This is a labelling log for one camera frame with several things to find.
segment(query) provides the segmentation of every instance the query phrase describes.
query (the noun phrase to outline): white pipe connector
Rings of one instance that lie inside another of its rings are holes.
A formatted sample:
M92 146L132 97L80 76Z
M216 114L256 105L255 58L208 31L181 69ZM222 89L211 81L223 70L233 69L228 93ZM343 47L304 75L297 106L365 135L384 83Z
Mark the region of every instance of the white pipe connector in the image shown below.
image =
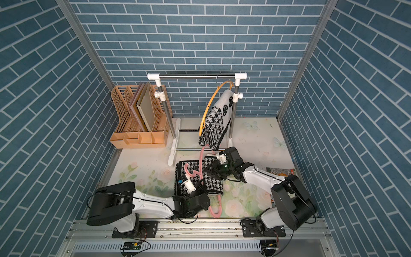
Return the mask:
M238 102L238 99L242 99L242 93L237 93L237 94L233 94L233 102L234 103L237 103Z
M160 80L160 73L149 73L147 74L148 80Z
M237 79L247 79L247 73L246 72L235 73L234 79L236 81Z
M167 100L167 98L166 98L166 92L158 92L158 91L155 91L154 92L154 97L155 98L160 98L160 100L162 101L162 102L165 102L166 100Z

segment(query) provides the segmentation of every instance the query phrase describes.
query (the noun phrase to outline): brick wall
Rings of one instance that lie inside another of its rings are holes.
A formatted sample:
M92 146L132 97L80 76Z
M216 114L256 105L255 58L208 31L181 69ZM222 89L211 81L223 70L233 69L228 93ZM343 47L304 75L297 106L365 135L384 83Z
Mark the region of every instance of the brick wall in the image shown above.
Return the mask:
M0 1L0 256L55 255L113 152L109 90L54 0Z
M339 0L284 116L342 256L411 256L410 14Z
M325 1L70 2L116 84L147 81L148 72L247 72L237 114L276 116ZM174 114L199 116L216 82L167 86Z

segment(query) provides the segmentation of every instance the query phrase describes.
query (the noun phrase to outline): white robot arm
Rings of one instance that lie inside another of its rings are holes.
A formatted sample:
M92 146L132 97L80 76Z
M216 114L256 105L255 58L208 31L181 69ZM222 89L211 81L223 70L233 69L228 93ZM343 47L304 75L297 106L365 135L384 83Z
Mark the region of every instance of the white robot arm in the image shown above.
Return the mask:
M276 207L256 217L256 225L261 234L282 225L296 230L317 211L315 200L297 176L277 176L259 170L254 164L243 162L235 147L218 153L217 160L207 166L205 172L219 180L234 175L236 179L256 185L273 195Z
M99 188L90 196L94 198L87 225L112 225L126 237L134 237L140 233L140 214L149 213L161 219L172 220L192 218L199 211L208 209L210 199L204 185L194 186L188 178L185 179L182 184L187 188L189 196L163 198L144 194L134 188L134 182Z

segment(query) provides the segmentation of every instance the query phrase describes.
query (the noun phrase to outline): clothes rack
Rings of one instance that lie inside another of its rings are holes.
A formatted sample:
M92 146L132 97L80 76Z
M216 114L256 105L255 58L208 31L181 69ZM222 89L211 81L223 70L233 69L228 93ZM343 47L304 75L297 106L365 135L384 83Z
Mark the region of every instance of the clothes rack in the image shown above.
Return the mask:
M238 92L238 88L240 87L240 81L242 79L247 79L247 73L207 73L207 74L160 74L160 73L149 73L147 74L148 80L154 80L158 91L155 92L154 96L159 97L161 102L167 101L165 96L165 92L163 91L161 79L234 79L234 94L233 94L233 111L231 113L231 121L230 121L230 129L229 129L229 137L228 137L228 146L233 146L233 127L234 127L234 118L236 116L236 109L237 109L237 102L238 99L242 99L242 93ZM201 148L178 148L178 140L180 138L180 132L194 132L197 130L181 130L181 119L177 118L175 123L175 128L173 126L173 121L171 120L171 110L169 109L167 104L163 104L164 112L166 114L167 122L169 123L171 135L173 137L173 143L170 149L170 156L168 159L168 165L173 166L175 162L175 153L178 150L198 150L200 151Z

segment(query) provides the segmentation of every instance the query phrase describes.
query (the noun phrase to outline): chrome rod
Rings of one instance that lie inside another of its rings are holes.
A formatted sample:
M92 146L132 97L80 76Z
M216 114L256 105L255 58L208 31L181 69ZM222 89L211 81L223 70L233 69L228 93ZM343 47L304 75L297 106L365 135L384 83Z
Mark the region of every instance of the chrome rod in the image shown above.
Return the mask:
M235 73L160 74L160 79L234 79Z
M239 87L240 86L236 86L234 88L234 94L238 93L238 88ZM237 110L237 103L233 103L233 110L231 111L229 138L233 138L234 118L236 117L236 110Z
M176 151L201 151L201 148L176 148ZM212 149L206 148L205 151L213 151ZM217 151L224 151L225 148L219 148Z
M161 86L157 87L158 92L163 92L163 88ZM169 105L167 104L167 101L162 102L163 107L164 107L164 113L166 114L167 117L167 122L169 123L170 126L170 131L171 131L171 135L173 136L174 139L177 138L177 135L175 134L175 130L174 130L174 126L173 126L173 121L171 119L171 112L169 109Z

